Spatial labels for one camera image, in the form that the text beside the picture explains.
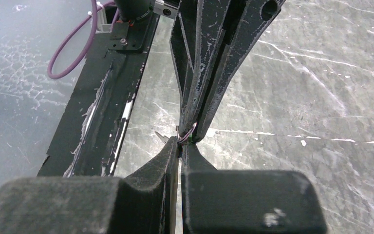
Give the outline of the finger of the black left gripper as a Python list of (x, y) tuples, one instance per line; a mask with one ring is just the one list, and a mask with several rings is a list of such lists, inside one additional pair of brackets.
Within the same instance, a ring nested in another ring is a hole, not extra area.
[(212, 73), (225, 35), (229, 0), (182, 0), (173, 25), (170, 48), (181, 94), (180, 136), (198, 135)]
[(231, 79), (262, 33), (280, 13), (282, 0), (231, 0), (223, 28), (225, 35), (212, 73), (203, 126), (193, 141), (205, 136)]

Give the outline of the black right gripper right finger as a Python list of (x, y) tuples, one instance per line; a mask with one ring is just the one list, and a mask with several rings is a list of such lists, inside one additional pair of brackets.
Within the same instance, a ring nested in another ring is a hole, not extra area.
[(311, 181), (297, 171), (218, 170), (195, 144), (181, 154), (186, 234), (325, 234)]

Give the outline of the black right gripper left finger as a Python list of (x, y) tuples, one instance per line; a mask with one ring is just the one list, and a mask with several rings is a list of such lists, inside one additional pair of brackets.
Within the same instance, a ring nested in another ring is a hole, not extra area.
[(125, 178), (39, 176), (0, 188), (0, 234), (172, 234), (179, 148), (163, 149)]

